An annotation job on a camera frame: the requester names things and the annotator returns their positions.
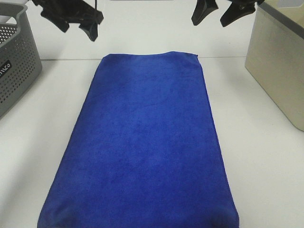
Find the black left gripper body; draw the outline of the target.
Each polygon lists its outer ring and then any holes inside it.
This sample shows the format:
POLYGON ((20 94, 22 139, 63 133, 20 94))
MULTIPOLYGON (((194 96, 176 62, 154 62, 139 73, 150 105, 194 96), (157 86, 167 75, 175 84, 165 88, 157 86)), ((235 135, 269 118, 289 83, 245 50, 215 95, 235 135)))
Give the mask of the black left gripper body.
POLYGON ((33 0, 35 6, 41 6, 41 16, 52 23, 97 23, 104 19, 101 11, 83 0, 33 0))

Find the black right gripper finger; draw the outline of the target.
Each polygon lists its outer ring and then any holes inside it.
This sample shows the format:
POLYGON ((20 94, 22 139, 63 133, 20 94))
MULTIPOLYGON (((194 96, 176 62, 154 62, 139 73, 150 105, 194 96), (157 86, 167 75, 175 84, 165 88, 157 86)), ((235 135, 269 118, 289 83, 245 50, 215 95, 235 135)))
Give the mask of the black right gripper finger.
POLYGON ((197 0, 196 7, 191 17, 194 26, 199 25, 210 13, 217 10, 215 0, 197 0))
POLYGON ((234 21, 256 11, 255 0, 231 0, 231 5, 220 18, 221 25, 226 27, 234 21))

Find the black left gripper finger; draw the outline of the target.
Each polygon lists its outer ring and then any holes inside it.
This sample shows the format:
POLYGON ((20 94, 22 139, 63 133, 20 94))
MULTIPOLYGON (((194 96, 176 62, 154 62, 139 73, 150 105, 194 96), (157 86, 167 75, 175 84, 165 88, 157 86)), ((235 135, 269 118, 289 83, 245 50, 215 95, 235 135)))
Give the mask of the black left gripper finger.
POLYGON ((86 35, 92 42, 97 39, 98 24, 96 22, 82 22, 80 23, 79 28, 86 33, 86 35))
POLYGON ((62 17, 52 13, 49 10, 43 9, 41 16, 52 22, 57 26, 62 32, 66 32, 69 29, 69 23, 66 22, 62 17))

